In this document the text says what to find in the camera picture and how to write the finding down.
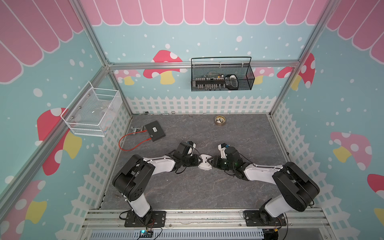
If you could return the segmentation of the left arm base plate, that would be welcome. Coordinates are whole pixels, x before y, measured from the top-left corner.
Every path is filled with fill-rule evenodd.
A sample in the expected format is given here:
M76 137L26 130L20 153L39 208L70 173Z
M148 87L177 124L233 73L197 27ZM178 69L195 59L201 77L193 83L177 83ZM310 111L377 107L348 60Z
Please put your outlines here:
M138 217L134 211L130 210L127 212L125 218L121 218L125 221L124 226L126 228L133 227L147 227L147 228L158 228L165 226L166 211L153 211L150 210L144 217Z

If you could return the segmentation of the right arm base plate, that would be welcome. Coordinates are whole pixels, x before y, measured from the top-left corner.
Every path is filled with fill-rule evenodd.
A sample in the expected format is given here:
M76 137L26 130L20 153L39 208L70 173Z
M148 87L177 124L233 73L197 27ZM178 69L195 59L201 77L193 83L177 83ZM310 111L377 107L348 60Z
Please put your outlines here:
M269 216L267 212L260 210L245 210L243 211L243 218L247 227L274 227L279 229L287 225L286 217L283 214L274 218Z

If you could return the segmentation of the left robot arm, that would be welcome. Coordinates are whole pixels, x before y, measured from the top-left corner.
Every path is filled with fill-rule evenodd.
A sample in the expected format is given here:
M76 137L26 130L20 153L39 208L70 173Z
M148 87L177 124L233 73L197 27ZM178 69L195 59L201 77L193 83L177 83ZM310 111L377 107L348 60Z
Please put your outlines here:
M151 206L144 191L153 175L176 172L180 167L197 167L202 159L197 154L183 155L177 151L157 158L133 155L113 178L113 186L129 203L139 218L148 218Z

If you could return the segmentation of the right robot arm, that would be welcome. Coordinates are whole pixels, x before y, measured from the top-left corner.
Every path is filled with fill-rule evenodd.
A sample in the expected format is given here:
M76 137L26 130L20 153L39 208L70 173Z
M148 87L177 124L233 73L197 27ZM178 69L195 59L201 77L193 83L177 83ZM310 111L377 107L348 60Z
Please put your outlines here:
M260 181L274 184L280 195L265 202L260 211L266 218L277 218L295 210L303 212L314 203L320 193L319 186L295 163L288 162L278 166L263 166L214 157L208 163L223 171L232 171L244 181Z

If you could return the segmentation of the white alarm device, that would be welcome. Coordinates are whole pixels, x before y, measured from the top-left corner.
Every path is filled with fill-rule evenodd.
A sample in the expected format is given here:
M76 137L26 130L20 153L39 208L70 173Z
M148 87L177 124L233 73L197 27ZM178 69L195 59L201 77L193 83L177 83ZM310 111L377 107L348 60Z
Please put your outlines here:
M212 157L210 155L201 154L200 156L201 163L198 165L199 169L204 171L209 171L212 169L212 165L208 162L208 160Z

